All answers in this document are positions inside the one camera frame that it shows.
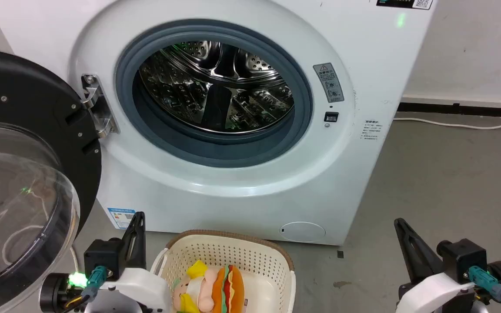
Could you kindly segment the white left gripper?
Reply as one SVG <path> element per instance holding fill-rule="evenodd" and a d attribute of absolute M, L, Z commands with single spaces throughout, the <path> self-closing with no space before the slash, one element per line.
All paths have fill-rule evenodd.
<path fill-rule="evenodd" d="M 147 268 L 146 219 L 136 212 L 123 235 L 125 269 L 117 281 L 106 281 L 86 313 L 171 313 L 172 294 L 165 279 Z"/>

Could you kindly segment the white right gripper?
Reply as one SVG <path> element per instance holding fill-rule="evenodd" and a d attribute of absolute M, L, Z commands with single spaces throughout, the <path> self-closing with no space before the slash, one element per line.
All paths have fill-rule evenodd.
<path fill-rule="evenodd" d="M 417 284 L 399 301 L 398 313 L 434 312 L 462 290 L 475 286 L 471 281 L 459 284 L 441 273 L 443 262 L 440 257 L 403 218 L 395 219 L 394 227 L 410 283 Z"/>

